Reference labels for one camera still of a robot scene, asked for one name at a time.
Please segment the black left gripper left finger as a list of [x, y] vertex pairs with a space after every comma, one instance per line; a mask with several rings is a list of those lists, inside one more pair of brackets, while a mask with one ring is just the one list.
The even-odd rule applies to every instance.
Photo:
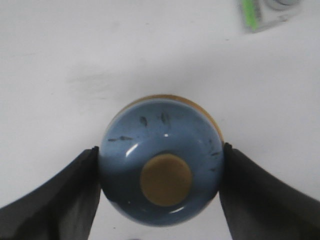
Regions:
[[2, 240], [87, 240], [100, 202], [98, 152], [84, 150], [43, 185], [0, 209]]

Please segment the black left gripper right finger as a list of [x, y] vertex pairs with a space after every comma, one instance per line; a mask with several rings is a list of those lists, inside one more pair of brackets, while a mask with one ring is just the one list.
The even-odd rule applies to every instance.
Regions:
[[225, 143], [219, 198], [234, 240], [318, 240], [320, 202]]

